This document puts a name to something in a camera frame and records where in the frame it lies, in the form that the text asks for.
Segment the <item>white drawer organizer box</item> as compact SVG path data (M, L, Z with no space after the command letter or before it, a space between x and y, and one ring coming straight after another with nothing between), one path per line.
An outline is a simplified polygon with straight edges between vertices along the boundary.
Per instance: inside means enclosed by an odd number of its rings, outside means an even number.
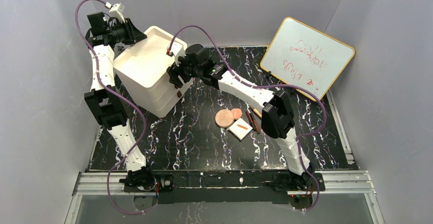
M147 39L126 48L113 61L113 68L133 101L159 118L165 117L185 94L194 80L175 88L166 72L175 64L175 57L166 54L173 35L151 26ZM187 43L175 39L187 48Z

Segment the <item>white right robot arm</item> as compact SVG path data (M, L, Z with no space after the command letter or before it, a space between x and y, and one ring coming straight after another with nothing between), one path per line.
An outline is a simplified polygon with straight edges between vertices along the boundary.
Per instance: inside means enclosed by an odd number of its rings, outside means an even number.
M280 146L291 173L291 181L301 189L313 185L320 190L315 169L311 166L296 134L294 113L288 94L284 90L272 92L270 86L258 86L236 74L223 59L212 60L200 44L187 48L168 45L166 54L174 57L175 63L167 69L170 83L181 88L192 78L199 78L206 85L230 93L248 105L261 110L261 129Z

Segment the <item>large round pink compact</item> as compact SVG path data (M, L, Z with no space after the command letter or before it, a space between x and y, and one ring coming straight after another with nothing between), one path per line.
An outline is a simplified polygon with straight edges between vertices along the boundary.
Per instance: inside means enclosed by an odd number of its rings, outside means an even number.
M228 128L234 123L234 116L228 109L222 109L215 115L215 123L220 128Z

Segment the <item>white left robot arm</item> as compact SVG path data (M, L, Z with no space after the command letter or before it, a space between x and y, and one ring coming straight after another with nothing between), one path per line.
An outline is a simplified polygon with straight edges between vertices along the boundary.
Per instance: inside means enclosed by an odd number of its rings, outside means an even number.
M90 29L85 35L92 58L93 80L84 99L99 125L104 127L115 140L126 165L127 176L120 179L127 188L142 191L153 190L157 183L152 170L146 165L144 154L136 145L130 126L127 105L114 79L114 48L117 44L136 44L147 38L130 19L120 21L103 12L87 16Z

